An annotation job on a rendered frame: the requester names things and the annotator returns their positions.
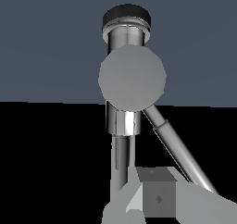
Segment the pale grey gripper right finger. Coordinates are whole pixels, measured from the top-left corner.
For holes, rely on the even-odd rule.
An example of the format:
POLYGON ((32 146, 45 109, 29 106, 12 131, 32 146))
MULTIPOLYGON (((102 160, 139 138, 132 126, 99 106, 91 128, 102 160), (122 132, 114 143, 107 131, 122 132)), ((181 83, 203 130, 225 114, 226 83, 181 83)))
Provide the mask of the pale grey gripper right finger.
POLYGON ((137 168, 146 218, 180 224, 237 224, 237 204, 188 182, 175 168, 137 168))

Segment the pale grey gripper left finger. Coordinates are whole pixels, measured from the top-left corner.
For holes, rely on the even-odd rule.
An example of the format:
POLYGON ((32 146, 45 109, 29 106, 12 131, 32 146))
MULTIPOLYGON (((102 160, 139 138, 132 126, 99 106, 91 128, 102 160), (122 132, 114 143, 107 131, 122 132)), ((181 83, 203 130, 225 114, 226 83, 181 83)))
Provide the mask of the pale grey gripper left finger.
POLYGON ((137 169, 129 167, 128 182, 106 205, 102 224, 146 224, 143 213, 143 185, 137 169))

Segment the chrome faucet body black base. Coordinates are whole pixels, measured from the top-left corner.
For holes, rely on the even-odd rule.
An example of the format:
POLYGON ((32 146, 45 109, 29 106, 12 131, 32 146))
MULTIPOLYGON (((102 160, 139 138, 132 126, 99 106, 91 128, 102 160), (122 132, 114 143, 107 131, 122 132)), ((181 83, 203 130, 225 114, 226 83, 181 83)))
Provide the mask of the chrome faucet body black base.
POLYGON ((164 93, 167 74, 161 59, 144 46, 150 31, 151 17, 140 6, 114 6, 103 16, 107 57, 98 83, 106 99, 106 131, 112 135, 111 197, 128 182, 128 168, 135 163, 142 111, 164 93))

